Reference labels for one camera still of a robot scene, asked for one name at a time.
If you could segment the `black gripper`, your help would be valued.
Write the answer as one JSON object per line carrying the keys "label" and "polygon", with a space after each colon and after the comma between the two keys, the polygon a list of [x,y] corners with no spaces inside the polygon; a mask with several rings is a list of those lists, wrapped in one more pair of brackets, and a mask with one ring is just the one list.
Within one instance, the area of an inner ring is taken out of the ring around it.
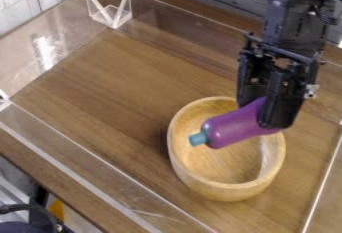
{"label": "black gripper", "polygon": [[257,112],[259,126],[285,129],[297,116],[305,87],[316,85],[319,53],[295,53],[267,44],[252,33],[244,38],[237,57],[237,105],[243,107],[265,95]]}

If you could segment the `dark robot arm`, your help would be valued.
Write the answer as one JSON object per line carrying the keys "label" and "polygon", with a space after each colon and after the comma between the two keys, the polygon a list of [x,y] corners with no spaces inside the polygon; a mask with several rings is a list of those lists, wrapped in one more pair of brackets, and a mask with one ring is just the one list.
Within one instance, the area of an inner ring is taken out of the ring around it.
{"label": "dark robot arm", "polygon": [[248,33],[239,53],[237,105],[256,108],[256,126],[288,128],[307,99],[316,96],[316,76],[328,29],[337,23],[342,0],[268,0],[259,36]]}

